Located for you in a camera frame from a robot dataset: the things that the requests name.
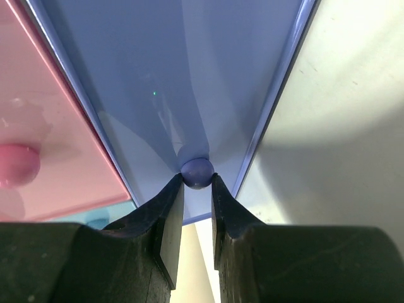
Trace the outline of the light blue small drawer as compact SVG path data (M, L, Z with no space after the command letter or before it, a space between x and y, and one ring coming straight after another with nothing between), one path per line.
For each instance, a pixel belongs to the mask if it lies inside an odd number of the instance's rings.
M80 223L100 230L108 224L128 215L135 209L136 205L132 201L125 201L110 206L75 213L65 217L50 219L49 221Z

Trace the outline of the purple bottom drawer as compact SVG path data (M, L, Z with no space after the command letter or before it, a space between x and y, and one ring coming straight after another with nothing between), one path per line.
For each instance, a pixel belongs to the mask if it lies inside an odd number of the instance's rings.
M210 161L241 189L318 1L25 1L135 206Z

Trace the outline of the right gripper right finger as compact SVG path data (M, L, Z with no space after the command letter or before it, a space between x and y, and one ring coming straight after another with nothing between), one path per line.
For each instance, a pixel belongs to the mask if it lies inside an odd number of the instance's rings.
M376 227L268 225L211 181L222 302L402 302L403 258Z

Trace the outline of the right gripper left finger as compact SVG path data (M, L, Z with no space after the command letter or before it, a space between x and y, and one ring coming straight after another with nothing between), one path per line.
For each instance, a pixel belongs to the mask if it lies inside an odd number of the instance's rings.
M184 183L98 230L1 224L2 302L168 302L179 264Z

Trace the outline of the pink drawer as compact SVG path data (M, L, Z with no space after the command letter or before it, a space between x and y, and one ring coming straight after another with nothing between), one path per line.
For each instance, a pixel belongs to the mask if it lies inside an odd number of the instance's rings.
M42 221L128 199L21 1L2 1L1 220Z

